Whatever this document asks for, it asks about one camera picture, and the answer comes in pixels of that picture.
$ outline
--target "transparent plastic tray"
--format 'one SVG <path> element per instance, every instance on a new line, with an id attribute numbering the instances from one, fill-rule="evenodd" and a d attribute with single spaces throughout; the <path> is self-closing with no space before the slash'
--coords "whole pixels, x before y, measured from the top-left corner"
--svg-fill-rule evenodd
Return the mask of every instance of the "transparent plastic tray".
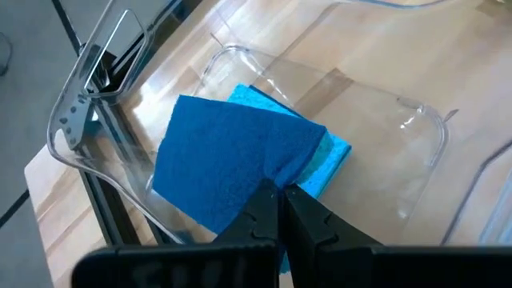
<path id="1" fill-rule="evenodd" d="M 108 79 L 92 71 L 122 22 L 137 22 L 116 5 L 59 97 L 48 147 L 114 185 L 176 240 L 214 235 L 151 189 L 174 103 L 180 94 L 226 100 L 240 83 L 352 145 L 320 201 L 377 240 L 476 244 L 508 229 L 512 14 L 504 5 L 205 0 L 156 54 L 153 31 L 141 27 L 144 45 L 123 84 L 100 93 L 91 79 Z M 91 103 L 96 108 L 84 109 Z M 93 124 L 76 131 L 81 117 Z M 125 127 L 136 141 L 104 123 Z M 119 153 L 126 143 L 129 152 Z"/>

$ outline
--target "dark blue sponge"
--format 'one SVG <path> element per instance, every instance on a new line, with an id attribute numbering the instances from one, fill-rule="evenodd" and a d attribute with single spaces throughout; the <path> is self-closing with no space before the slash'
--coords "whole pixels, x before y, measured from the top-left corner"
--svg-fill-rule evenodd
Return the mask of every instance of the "dark blue sponge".
<path id="1" fill-rule="evenodd" d="M 219 234 L 262 179 L 281 188 L 293 183 L 325 133 L 303 118 L 180 96 L 158 148 L 153 188 Z"/>

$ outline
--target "light blue sponge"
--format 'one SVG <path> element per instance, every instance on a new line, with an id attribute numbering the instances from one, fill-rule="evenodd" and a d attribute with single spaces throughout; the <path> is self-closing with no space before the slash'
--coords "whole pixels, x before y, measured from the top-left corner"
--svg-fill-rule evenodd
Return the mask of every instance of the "light blue sponge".
<path id="1" fill-rule="evenodd" d="M 253 86 L 237 85 L 227 101 L 302 118 L 300 114 L 290 110 Z M 348 158 L 350 151 L 349 143 L 327 133 L 296 183 L 313 198 L 319 198 L 343 162 Z"/>

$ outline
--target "clear plastic container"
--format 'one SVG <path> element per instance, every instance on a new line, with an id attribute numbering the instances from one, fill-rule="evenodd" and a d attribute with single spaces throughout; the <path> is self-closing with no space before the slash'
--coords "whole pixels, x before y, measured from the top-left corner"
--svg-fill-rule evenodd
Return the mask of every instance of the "clear plastic container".
<path id="1" fill-rule="evenodd" d="M 239 83 L 353 146 L 320 201 L 377 240 L 477 244 L 509 229 L 512 158 L 503 147 L 512 138 L 512 14 L 504 5 L 205 0 L 155 54 L 153 31 L 141 28 L 144 45 L 123 84 L 99 93 L 89 80 L 109 80 L 98 70 L 99 79 L 91 77 L 103 51 L 95 47 L 105 48 L 122 21 L 137 21 L 129 11 L 115 13 L 116 5 L 59 97 L 48 147 L 59 161 L 113 184 L 176 240 L 214 235 L 151 189 L 174 103 L 180 94 L 225 100 Z M 96 124 L 79 128 L 82 118 Z M 495 209 L 499 198 L 504 204 Z"/>

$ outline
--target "blue sponge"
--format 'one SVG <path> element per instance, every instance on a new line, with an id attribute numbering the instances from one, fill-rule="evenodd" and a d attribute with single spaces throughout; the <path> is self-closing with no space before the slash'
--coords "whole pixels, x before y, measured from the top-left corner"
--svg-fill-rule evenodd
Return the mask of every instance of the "blue sponge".
<path id="1" fill-rule="evenodd" d="M 274 112 L 302 116 L 264 94 L 254 86 L 238 85 L 228 102 L 243 104 Z M 333 134 L 326 134 L 320 142 L 310 163 L 296 180 L 296 183 L 313 198 L 318 198 L 328 187 L 331 179 L 342 167 L 351 151 L 349 143 Z"/>
<path id="2" fill-rule="evenodd" d="M 158 148 L 154 190 L 220 234 L 264 178 L 283 188 L 326 134 L 308 120 L 180 96 Z"/>

